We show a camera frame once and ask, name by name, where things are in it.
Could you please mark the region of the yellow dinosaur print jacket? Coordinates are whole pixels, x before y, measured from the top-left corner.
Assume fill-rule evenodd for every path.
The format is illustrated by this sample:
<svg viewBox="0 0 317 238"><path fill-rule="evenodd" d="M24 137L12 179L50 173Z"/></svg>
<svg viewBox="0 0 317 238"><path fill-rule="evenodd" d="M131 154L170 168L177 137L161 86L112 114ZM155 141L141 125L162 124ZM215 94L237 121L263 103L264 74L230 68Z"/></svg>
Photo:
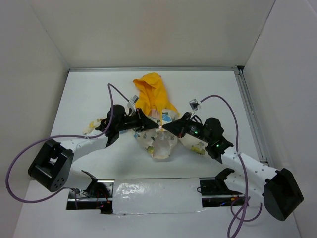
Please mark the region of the yellow dinosaur print jacket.
<svg viewBox="0 0 317 238"><path fill-rule="evenodd" d="M140 79L133 80L139 90L135 108L140 108L151 120L159 126L175 121L180 117L177 108L170 102L162 77L153 72ZM172 133L162 129L151 129L145 132L135 132L137 142L146 149L149 155L157 160L167 159L177 142L181 142L189 150L204 156L206 143L186 135L177 138Z"/></svg>

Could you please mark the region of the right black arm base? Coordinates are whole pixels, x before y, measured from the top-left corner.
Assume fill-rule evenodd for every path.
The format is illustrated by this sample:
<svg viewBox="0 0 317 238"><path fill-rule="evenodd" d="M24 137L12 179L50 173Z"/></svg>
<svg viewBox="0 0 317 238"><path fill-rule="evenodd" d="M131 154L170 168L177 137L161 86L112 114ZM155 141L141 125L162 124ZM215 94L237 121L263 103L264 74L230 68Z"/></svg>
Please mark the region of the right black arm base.
<svg viewBox="0 0 317 238"><path fill-rule="evenodd" d="M200 179L200 185L196 190L202 196L203 208L244 204L244 195L230 190L225 184L227 177L233 172L232 169L224 169L216 177Z"/></svg>

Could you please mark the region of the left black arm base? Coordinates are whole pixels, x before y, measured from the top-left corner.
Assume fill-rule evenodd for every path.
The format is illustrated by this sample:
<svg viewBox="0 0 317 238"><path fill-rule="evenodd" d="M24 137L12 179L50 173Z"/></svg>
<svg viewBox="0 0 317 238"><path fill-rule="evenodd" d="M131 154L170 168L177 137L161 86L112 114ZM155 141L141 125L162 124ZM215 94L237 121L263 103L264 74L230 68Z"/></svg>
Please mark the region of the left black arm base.
<svg viewBox="0 0 317 238"><path fill-rule="evenodd" d="M113 213L114 180L96 178L88 171L82 170L90 178L86 189L70 188L66 210L99 210L102 214Z"/></svg>

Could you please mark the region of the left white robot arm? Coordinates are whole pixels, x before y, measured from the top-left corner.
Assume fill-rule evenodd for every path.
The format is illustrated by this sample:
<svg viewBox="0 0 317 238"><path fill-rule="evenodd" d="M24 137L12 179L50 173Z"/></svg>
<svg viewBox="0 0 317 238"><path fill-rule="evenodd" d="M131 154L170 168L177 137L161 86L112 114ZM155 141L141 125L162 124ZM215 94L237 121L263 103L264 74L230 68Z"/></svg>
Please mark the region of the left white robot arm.
<svg viewBox="0 0 317 238"><path fill-rule="evenodd" d="M56 192L65 185L74 161L111 146L122 131L143 132L158 127L141 109L127 114L122 105L114 105L90 135L62 142L47 140L30 165L28 175L48 191Z"/></svg>

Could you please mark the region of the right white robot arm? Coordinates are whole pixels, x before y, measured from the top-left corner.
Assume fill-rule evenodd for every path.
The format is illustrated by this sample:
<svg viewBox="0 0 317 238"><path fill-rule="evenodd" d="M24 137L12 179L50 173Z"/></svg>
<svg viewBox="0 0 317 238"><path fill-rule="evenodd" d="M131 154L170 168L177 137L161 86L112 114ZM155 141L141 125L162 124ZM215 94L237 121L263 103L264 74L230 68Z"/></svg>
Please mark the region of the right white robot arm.
<svg viewBox="0 0 317 238"><path fill-rule="evenodd" d="M164 124L163 129L178 138L190 135L207 144L207 154L229 172L216 182L219 193L228 194L231 190L242 193L246 189L245 182L248 182L249 196L261 202L280 221L284 221L303 202L300 188L288 169L266 166L239 152L223 136L224 130L218 119L208 118L205 123L200 123L191 120L191 113L187 112L180 119Z"/></svg>

